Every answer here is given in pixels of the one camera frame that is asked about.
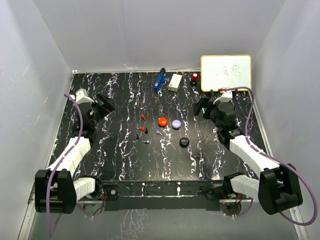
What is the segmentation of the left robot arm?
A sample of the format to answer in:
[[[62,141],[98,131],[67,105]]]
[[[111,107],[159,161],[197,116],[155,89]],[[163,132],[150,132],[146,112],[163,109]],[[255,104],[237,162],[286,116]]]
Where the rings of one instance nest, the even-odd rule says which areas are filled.
[[[109,98],[98,93],[93,100],[85,89],[68,95],[77,110],[77,122],[71,132],[67,147],[46,169],[36,172],[34,178],[34,203],[38,213],[71,214],[77,202],[85,196],[93,200],[103,195],[102,185],[91,176],[74,180],[77,167],[91,150],[100,120],[114,111]]]

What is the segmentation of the orange earbud charging case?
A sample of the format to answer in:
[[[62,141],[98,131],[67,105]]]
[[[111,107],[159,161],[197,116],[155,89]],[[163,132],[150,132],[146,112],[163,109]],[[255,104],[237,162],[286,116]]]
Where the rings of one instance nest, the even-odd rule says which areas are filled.
[[[158,125],[163,128],[168,125],[168,120],[165,117],[161,117],[158,119]]]

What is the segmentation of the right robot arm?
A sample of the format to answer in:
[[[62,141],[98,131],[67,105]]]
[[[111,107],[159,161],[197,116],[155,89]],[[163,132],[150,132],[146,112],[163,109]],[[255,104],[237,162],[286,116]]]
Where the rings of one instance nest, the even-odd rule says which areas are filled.
[[[294,174],[295,168],[285,167],[267,157],[264,151],[253,143],[237,126],[236,110],[231,101],[222,102],[202,97],[193,107],[193,114],[198,116],[204,109],[203,118],[211,120],[217,130],[218,140],[230,152],[240,157],[258,179],[236,172],[223,179],[223,194],[233,199],[242,194],[257,200],[269,215],[300,206],[303,203],[300,183]]]

